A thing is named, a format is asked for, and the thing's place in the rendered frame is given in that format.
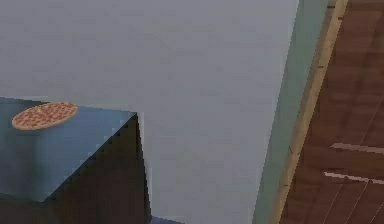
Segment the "dark cabinet with blue-grey top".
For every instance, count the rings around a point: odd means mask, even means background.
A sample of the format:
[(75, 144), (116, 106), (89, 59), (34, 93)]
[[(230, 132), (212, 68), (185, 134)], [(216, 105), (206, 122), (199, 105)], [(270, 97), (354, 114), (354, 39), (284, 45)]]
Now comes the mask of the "dark cabinet with blue-grey top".
[(0, 224), (150, 224), (137, 114), (82, 107), (52, 128), (15, 129), (33, 104), (0, 97)]

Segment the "round pepperoni pizza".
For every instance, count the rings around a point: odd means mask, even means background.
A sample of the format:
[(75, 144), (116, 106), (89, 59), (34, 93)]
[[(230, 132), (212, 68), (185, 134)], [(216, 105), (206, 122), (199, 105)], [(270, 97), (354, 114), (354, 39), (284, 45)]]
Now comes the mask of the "round pepperoni pizza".
[(78, 106), (69, 102), (51, 102), (26, 109), (12, 119), (18, 130), (41, 130), (62, 124), (78, 113)]

